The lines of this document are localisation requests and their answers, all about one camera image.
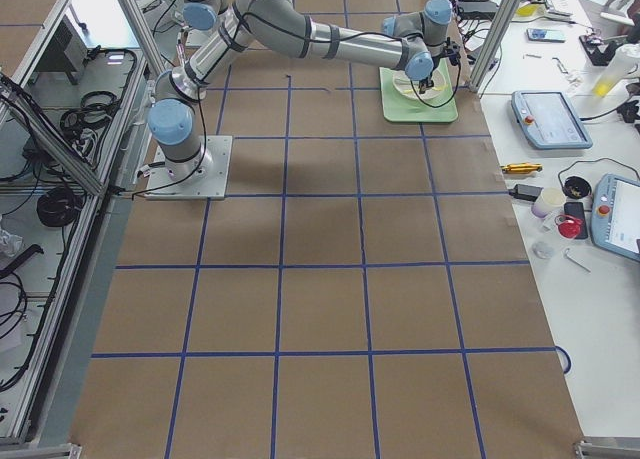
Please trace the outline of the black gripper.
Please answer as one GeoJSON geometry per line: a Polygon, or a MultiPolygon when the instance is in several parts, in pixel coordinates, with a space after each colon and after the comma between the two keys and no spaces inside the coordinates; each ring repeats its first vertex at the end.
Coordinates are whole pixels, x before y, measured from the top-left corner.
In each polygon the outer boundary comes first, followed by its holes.
{"type": "Polygon", "coordinates": [[[427,77],[419,81],[420,92],[426,92],[427,90],[432,89],[433,87],[434,87],[434,82],[431,77],[427,77]]]}

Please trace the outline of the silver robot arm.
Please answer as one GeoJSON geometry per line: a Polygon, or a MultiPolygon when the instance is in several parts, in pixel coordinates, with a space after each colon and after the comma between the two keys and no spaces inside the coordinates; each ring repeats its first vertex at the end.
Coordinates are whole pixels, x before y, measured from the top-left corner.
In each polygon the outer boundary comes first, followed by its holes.
{"type": "Polygon", "coordinates": [[[218,16],[228,8],[228,0],[183,0],[182,15],[192,29],[208,31],[214,28],[218,16]]]}
{"type": "Polygon", "coordinates": [[[449,0],[428,0],[420,12],[389,17],[379,32],[316,22],[297,11],[293,0],[234,0],[221,10],[189,2],[183,16],[191,27],[211,34],[185,63],[158,77],[147,118],[172,184],[188,182],[209,167],[206,142],[194,130],[195,109],[210,76],[253,42],[290,58],[316,56],[402,71],[420,90],[432,87],[433,72],[442,61],[460,61],[459,47],[448,35],[449,0]]]}

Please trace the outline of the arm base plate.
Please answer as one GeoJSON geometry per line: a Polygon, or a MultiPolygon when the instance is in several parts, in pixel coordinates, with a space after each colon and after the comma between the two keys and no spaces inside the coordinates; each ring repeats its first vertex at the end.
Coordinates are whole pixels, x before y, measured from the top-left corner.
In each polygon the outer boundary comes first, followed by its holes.
{"type": "Polygon", "coordinates": [[[207,135],[203,158],[181,164],[166,161],[157,146],[154,161],[163,165],[150,170],[143,196],[150,200],[224,200],[232,145],[232,136],[207,135]]]}
{"type": "Polygon", "coordinates": [[[206,44],[213,34],[212,30],[191,29],[186,36],[185,46],[187,48],[199,48],[206,44]]]}

